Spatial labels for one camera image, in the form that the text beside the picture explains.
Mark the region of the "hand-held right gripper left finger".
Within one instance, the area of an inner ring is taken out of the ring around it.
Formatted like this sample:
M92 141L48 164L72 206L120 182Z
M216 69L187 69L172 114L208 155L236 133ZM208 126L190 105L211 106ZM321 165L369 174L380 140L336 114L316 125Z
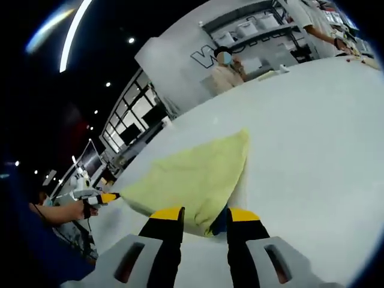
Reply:
M104 252L95 269L62 287L173 287L181 262L185 208L153 213L138 235L129 234Z

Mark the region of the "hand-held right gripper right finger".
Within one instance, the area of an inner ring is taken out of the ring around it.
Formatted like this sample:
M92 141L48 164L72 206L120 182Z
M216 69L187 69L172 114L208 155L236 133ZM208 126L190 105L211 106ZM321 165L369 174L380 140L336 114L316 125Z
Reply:
M234 287L342 287L314 274L310 261L255 213L227 209L227 260Z

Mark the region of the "person's left hand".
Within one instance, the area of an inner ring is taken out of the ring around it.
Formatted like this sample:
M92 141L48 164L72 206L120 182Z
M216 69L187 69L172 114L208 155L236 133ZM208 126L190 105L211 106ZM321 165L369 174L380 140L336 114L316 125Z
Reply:
M76 219L83 220L98 215L98 209L89 204L85 199L77 201Z

